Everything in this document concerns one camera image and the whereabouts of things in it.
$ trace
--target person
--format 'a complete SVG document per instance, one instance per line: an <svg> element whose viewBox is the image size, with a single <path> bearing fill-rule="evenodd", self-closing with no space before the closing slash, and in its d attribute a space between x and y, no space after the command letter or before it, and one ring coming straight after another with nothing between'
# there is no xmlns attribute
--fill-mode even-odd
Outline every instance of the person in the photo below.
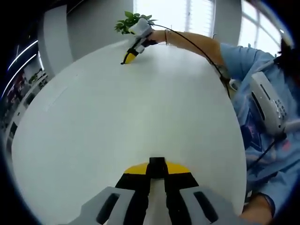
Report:
<svg viewBox="0 0 300 225"><path fill-rule="evenodd" d="M246 150L247 166L258 159L274 137L265 133L253 114L250 100L249 78L260 66L274 57L263 51L230 46L199 34L179 32L200 47L215 64L226 67L232 79L241 85L232 100ZM166 42L204 56L203 53L175 32L155 30L149 37L158 43ZM282 42L280 54L288 55L291 49ZM299 72L295 70L300 60L285 57L282 65L272 65L265 75L283 100L290 119L300 116ZM251 222L268 224L286 203L295 186L300 171L300 131L287 134L275 144L252 169L247 172L247 192L252 191L249 204L244 207L242 218Z"/></svg>

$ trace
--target hand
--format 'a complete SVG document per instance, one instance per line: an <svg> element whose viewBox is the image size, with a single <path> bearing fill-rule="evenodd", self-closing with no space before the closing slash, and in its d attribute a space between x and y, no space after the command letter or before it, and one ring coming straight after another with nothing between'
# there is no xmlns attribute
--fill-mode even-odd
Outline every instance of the hand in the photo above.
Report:
<svg viewBox="0 0 300 225"><path fill-rule="evenodd" d="M156 41L157 43L161 43L165 41L165 31L164 30L155 30L148 37L148 40Z"/></svg>

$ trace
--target sleeve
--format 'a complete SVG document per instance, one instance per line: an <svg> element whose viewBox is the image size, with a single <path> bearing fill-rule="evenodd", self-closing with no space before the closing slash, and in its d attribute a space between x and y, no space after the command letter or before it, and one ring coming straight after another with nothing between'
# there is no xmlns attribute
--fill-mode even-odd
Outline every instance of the sleeve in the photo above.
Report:
<svg viewBox="0 0 300 225"><path fill-rule="evenodd" d="M282 209L285 202L291 195L293 188L297 184L299 171L292 173L278 172L277 175L271 178L257 193L265 195L267 201L271 204L272 214L275 217Z"/></svg>
<svg viewBox="0 0 300 225"><path fill-rule="evenodd" d="M234 47L221 43L221 56L232 79L242 81L256 61L271 60L272 55L261 50Z"/></svg>

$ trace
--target white device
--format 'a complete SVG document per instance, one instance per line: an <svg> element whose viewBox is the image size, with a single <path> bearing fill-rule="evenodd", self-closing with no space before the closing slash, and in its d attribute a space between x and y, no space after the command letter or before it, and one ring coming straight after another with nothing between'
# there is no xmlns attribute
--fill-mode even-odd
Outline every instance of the white device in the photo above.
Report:
<svg viewBox="0 0 300 225"><path fill-rule="evenodd" d="M273 61L260 67L259 72L251 76L250 88L251 95L259 111L268 134L277 136L282 133L288 133L300 130L300 119L288 122L288 111L280 99L272 84L261 72Z"/></svg>

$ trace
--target wall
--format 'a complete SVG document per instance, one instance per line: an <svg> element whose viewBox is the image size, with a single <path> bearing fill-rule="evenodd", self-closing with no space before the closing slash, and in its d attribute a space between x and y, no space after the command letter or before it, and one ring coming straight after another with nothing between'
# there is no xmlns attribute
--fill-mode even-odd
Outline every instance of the wall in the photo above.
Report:
<svg viewBox="0 0 300 225"><path fill-rule="evenodd" d="M241 0L215 0L215 39L238 45L242 17Z"/></svg>
<svg viewBox="0 0 300 225"><path fill-rule="evenodd" d="M38 56L36 56L33 60L30 61L28 66L24 68L24 73L27 81L39 70L41 69L41 66L38 61Z"/></svg>
<svg viewBox="0 0 300 225"><path fill-rule="evenodd" d="M133 0L86 0L67 15L67 26L74 60L106 45L124 40L114 26L133 11Z"/></svg>
<svg viewBox="0 0 300 225"><path fill-rule="evenodd" d="M67 26L67 6L51 9L44 14L38 32L38 47L45 70L50 76L58 74L73 63Z"/></svg>

